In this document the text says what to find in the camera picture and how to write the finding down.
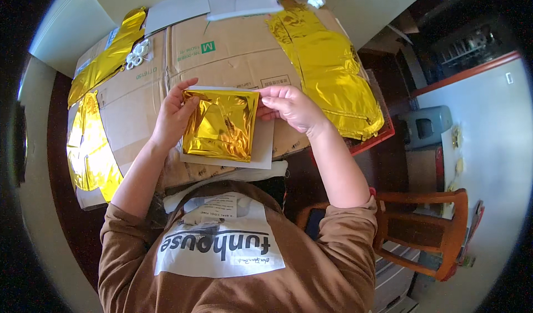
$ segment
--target floor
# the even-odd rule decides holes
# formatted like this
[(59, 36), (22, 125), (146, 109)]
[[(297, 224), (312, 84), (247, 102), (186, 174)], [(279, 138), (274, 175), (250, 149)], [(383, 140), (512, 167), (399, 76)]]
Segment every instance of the floor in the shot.
[[(408, 91), (393, 55), (360, 53), (366, 69), (372, 69), (393, 117), (409, 110)], [(67, 140), (67, 96), (70, 79), (57, 74), (52, 92), (48, 124), (48, 158), (52, 192), (65, 237), (83, 273), (97, 288), (101, 254), (99, 232), (105, 209), (83, 211), (70, 181), (65, 145)], [(396, 134), (370, 150), (355, 156), (368, 183), (378, 191), (407, 191), (407, 162), (403, 149), (403, 132), (393, 119)], [(287, 158), (285, 180), (287, 196), (285, 214), (294, 221), (300, 210), (327, 200), (316, 165), (308, 152)]]

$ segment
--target sleeve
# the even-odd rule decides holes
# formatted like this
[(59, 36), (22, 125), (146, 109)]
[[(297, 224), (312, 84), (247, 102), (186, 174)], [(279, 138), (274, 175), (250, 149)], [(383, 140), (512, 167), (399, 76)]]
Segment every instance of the sleeve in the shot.
[(372, 242), (377, 230), (376, 200), (356, 208), (336, 208), (330, 205), (320, 221), (316, 242), (372, 309), (376, 283), (376, 266)]
[(122, 312), (130, 282), (157, 236), (145, 220), (113, 204), (104, 218), (98, 296), (105, 312)]

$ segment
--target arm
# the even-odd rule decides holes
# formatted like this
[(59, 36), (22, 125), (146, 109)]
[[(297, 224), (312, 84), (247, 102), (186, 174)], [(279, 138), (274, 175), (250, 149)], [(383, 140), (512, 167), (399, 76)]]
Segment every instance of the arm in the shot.
[(337, 129), (302, 91), (285, 86), (260, 92), (259, 117), (280, 117), (309, 137), (331, 204), (320, 222), (316, 243), (361, 298), (364, 311), (368, 311), (374, 297), (372, 241), (377, 223), (376, 202), (370, 197), (366, 179)]
[(144, 221), (165, 157), (174, 147), (198, 104), (191, 98), (183, 106), (181, 91), (198, 79), (178, 84), (163, 100), (156, 127), (119, 185), (105, 212), (100, 231), (98, 295), (104, 311), (122, 311), (121, 305), (148, 249), (157, 238)]
[(199, 101), (198, 97), (193, 97), (182, 106), (182, 90), (196, 82), (198, 79), (179, 83), (163, 100), (152, 136), (135, 158), (111, 200), (123, 211), (143, 219), (146, 216), (165, 158), (183, 136), (189, 117)]
[(309, 137), (330, 204), (351, 208), (368, 202), (368, 183), (344, 140), (322, 110), (292, 86), (261, 91), (257, 115), (263, 120), (280, 117)]

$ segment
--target red crate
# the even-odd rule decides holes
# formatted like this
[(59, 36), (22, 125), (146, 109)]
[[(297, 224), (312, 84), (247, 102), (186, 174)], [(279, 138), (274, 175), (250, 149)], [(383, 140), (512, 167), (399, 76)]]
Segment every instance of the red crate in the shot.
[[(379, 106), (381, 107), (381, 113), (383, 113), (383, 119), (385, 120), (385, 123), (383, 124), (383, 127), (377, 132), (377, 136), (371, 137), (367, 139), (366, 141), (359, 141), (353, 138), (344, 138), (344, 142), (346, 143), (346, 146), (348, 146), (348, 149), (350, 150), (350, 154), (352, 156), (355, 156), (363, 151), (366, 151), (373, 146), (382, 143), (387, 138), (394, 136), (394, 126), (392, 125), (392, 119), (389, 114), (389, 110), (387, 109), (387, 105), (385, 104), (385, 100), (383, 99), (383, 95), (381, 93), (381, 89), (379, 88), (379, 84), (376, 81), (376, 77), (374, 77), (374, 73), (372, 70), (366, 70), (368, 74), (368, 84), (370, 85), (370, 90), (372, 90), (372, 93), (374, 94), (374, 98), (376, 98), (377, 102), (379, 103)], [(315, 161), (315, 158), (313, 157), (313, 150), (310, 148), (309, 153), (311, 158), (313, 159), (313, 162)]]

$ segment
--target wooden chair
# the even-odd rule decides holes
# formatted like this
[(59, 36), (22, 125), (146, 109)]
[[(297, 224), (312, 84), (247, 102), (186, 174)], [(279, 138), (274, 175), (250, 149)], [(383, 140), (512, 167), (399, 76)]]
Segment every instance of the wooden chair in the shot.
[[(428, 194), (378, 193), (376, 202), (377, 233), (373, 243), (375, 253), (390, 262), (432, 276), (439, 281), (445, 279), (455, 263), (465, 238), (468, 219), (466, 190)], [(385, 203), (389, 205), (390, 210), (387, 211)], [(449, 220), (397, 210), (401, 208), (392, 208), (392, 204), (425, 203), (454, 203), (454, 216)], [(323, 202), (305, 208), (298, 214), (296, 225), (305, 231), (311, 211), (313, 209), (325, 209), (329, 205), (329, 203)], [(443, 263), (438, 270), (429, 269), (420, 263), (384, 250), (382, 245), (385, 240), (414, 249), (442, 253)]]

